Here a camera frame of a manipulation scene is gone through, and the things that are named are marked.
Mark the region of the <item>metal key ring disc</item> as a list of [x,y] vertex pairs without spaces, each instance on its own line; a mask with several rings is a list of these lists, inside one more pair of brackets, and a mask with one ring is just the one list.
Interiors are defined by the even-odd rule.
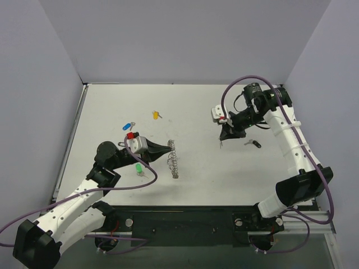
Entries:
[[168,140],[167,143],[168,147],[171,148],[171,151],[168,155],[168,159],[167,159],[167,165],[172,173],[172,178],[173,179],[178,179],[179,178],[179,173],[178,173],[178,157],[176,154],[176,147],[174,144],[174,140]]

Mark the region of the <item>silver key with black tag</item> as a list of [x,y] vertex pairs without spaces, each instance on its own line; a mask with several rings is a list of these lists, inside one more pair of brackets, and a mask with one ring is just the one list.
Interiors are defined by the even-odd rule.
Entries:
[[257,140],[249,140],[245,143],[245,145],[254,145],[259,149],[262,147],[262,145]]

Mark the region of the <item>key with blue tag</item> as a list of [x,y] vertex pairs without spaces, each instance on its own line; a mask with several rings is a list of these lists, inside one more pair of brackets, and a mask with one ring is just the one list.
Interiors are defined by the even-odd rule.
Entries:
[[127,123],[127,124],[125,124],[125,125],[122,127],[122,130],[123,130],[123,131],[129,131],[129,132],[131,132],[132,129],[133,129],[133,127],[134,127],[135,125],[136,125],[135,122]]

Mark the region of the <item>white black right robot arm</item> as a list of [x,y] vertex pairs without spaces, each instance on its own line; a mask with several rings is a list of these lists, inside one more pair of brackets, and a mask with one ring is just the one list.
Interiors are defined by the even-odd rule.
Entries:
[[311,152],[296,119],[292,100],[283,87],[262,90],[258,83],[244,87],[246,109],[231,112],[224,105],[211,109],[213,122],[222,127],[219,140],[244,138],[245,130],[265,123],[273,132],[287,163],[288,179],[275,185],[275,192],[257,204],[250,221],[253,227],[263,229],[271,217],[301,202],[309,201],[324,191],[333,178],[330,167],[324,167]]

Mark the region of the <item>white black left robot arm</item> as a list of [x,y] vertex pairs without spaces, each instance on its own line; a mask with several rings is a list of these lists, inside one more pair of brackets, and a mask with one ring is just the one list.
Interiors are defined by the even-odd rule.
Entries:
[[113,142],[102,142],[93,168],[76,190],[56,202],[45,215],[19,225],[12,253],[15,259],[27,268],[54,268],[65,250],[88,233],[116,227],[119,216],[103,201],[116,190],[121,177],[116,169],[135,163],[148,166],[171,151],[169,146],[153,143],[137,133],[123,144],[124,148],[119,149]]

